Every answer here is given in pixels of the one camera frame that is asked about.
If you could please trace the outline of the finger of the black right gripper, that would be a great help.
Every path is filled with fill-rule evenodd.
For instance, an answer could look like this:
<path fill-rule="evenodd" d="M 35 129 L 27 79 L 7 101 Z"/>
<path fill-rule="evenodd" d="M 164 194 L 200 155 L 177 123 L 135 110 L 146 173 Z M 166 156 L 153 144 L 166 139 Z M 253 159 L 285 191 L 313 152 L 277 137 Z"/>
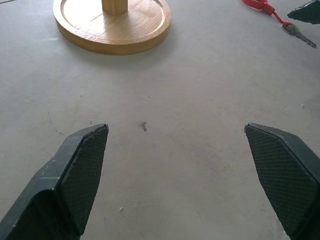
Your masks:
<path fill-rule="evenodd" d="M 311 23 L 313 25 L 320 24 L 320 1 L 311 0 L 306 4 L 295 8 L 287 14 L 290 19 Z"/>

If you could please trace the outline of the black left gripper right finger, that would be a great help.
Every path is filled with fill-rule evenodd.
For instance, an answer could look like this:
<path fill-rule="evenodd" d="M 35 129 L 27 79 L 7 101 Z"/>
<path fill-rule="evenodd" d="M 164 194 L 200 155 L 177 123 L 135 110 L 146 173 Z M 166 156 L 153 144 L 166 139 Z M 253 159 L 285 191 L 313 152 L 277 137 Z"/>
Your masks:
<path fill-rule="evenodd" d="M 291 240 L 320 238 L 320 158 L 296 135 L 247 123 L 259 182 Z"/>

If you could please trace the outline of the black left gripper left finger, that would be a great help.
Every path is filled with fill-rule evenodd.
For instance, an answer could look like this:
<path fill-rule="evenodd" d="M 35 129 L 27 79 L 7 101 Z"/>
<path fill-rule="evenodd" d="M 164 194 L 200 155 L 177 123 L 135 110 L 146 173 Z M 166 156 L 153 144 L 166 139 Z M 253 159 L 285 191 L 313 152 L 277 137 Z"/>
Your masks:
<path fill-rule="evenodd" d="M 2 240 L 78 240 L 100 184 L 109 127 L 69 135 L 0 222 Z"/>

